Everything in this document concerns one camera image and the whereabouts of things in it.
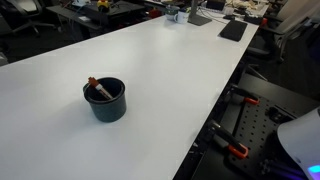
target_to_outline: black chair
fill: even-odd
[[[3,14],[8,22],[17,19],[24,19],[24,24],[12,30],[13,33],[33,27],[34,31],[39,35],[39,31],[36,26],[46,26],[55,28],[55,25],[48,23],[40,23],[32,20],[33,17],[42,14],[44,9],[43,2],[38,0],[0,0],[0,12]]]
[[[276,15],[279,13],[281,8],[286,4],[287,0],[274,0],[269,1],[269,8],[267,10],[267,14]]]
[[[268,17],[268,26],[259,29],[259,33],[252,39],[247,53],[260,59],[273,59],[284,61],[285,46],[288,40],[295,39],[305,32],[310,24],[310,17],[318,12],[320,1],[303,0],[301,6],[296,6],[295,1],[288,1],[277,17]]]

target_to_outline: white table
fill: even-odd
[[[160,17],[1,67],[0,179],[172,179],[258,28],[224,26]],[[124,81],[120,120],[94,117],[89,76]]]

